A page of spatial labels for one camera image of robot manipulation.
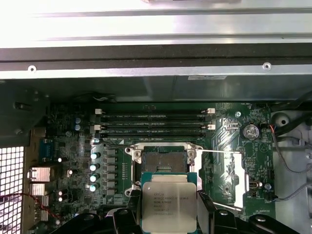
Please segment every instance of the intel xeon processor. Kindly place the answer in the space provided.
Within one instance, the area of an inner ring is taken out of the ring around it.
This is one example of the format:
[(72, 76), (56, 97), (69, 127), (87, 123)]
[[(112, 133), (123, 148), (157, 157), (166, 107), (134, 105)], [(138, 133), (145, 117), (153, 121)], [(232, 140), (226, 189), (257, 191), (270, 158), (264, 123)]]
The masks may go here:
[(196, 185), (146, 182), (142, 190), (142, 229), (148, 233), (196, 231)]

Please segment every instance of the ventilation grille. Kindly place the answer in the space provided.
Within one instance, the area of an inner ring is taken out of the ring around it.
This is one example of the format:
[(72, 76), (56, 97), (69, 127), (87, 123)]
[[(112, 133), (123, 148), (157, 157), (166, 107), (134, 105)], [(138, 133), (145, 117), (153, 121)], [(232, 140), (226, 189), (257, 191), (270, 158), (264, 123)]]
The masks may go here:
[[(24, 147), (0, 149), (0, 195), (22, 192)], [(0, 234), (20, 234), (22, 196), (0, 198)]]

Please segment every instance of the label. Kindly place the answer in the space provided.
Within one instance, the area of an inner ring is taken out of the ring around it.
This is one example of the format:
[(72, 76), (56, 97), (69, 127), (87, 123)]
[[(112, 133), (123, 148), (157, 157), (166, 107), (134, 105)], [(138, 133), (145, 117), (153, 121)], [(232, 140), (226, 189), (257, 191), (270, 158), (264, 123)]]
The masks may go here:
[(227, 76), (189, 76), (188, 80), (225, 79)]

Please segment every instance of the gray cable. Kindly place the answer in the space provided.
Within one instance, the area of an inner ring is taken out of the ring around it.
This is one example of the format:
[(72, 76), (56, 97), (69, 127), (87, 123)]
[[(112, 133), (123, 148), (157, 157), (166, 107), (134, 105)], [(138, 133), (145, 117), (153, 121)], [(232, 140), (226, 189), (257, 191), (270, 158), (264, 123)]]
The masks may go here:
[(289, 196), (287, 197), (284, 197), (284, 198), (276, 198), (274, 199), (273, 201), (288, 201), (290, 199), (292, 199), (293, 197), (297, 196), (302, 190), (304, 190), (306, 187), (308, 187), (309, 185), (312, 185), (311, 182), (309, 183), (305, 183), (303, 185), (301, 185), (299, 187), (299, 189), (297, 189), (296, 191), (294, 191), (292, 194), (290, 194)]
[(301, 174), (301, 173), (308, 172), (309, 170), (312, 169), (312, 164), (307, 169), (305, 169), (303, 171), (299, 171), (299, 172), (290, 169), (288, 167), (287, 163), (286, 163), (286, 160), (284, 159), (284, 156), (282, 155), (282, 152), (281, 152), (280, 148), (278, 147), (278, 142), (277, 142), (275, 133), (272, 133), (272, 138), (273, 138), (273, 142), (275, 144), (275, 148), (276, 148), (277, 154), (280, 157), (280, 159), (282, 160), (282, 162), (283, 162), (284, 166), (286, 167), (287, 171), (289, 171), (291, 173), (295, 173), (295, 174)]

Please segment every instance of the motherboard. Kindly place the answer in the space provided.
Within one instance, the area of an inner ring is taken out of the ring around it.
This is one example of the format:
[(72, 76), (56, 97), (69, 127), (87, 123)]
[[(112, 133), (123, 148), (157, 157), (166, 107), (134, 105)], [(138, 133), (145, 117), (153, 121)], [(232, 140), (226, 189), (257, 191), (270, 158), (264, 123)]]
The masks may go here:
[(125, 207), (142, 172), (196, 172), (218, 208), (275, 218), (270, 121), (254, 103), (54, 104), (39, 161), (59, 167), (42, 195), (62, 219), (46, 221)]

